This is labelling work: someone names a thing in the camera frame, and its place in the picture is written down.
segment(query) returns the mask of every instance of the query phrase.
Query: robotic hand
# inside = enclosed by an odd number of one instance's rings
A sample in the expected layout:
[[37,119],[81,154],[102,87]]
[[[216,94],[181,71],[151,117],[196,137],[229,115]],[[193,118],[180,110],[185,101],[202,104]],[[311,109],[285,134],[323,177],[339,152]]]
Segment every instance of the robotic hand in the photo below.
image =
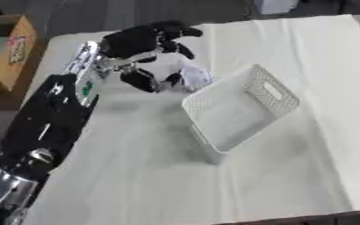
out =
[[[189,48],[173,41],[183,36],[200,37],[202,32],[178,21],[140,25],[105,36],[101,43],[102,54],[109,58],[128,60],[127,65],[132,65],[133,62],[152,62],[156,60],[158,53],[179,53],[193,59],[194,54]],[[120,78],[143,91],[159,92],[162,89],[154,75],[144,69],[131,67]]]
[[62,75],[51,75],[33,93],[2,141],[0,225],[23,222],[49,172],[64,161],[79,138],[111,70],[120,71],[120,79],[135,88],[159,92],[160,82],[152,73],[138,69],[137,63],[152,62],[160,53],[192,59],[190,49],[173,40],[201,35],[198,29],[167,21],[113,33],[100,43],[84,43]]

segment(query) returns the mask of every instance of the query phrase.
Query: white tablecloth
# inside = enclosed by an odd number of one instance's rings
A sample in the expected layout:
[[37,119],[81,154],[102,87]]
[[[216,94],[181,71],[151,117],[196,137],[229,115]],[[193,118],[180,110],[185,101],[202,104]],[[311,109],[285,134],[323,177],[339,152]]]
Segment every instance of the white tablecloth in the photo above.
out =
[[[258,63],[301,107],[204,163],[180,102],[113,76],[82,137],[53,172],[26,225],[212,224],[360,210],[360,27],[351,16],[200,25],[183,38],[216,78]],[[30,93],[85,40],[51,41]],[[166,75],[172,54],[145,69]]]

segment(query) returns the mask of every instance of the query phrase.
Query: white basket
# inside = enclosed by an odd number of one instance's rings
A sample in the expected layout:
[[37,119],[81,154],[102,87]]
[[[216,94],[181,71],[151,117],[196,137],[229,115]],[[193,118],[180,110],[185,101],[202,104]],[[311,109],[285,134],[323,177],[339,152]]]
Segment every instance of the white basket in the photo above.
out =
[[299,106],[299,99],[259,65],[222,78],[183,100],[191,131],[211,163]]

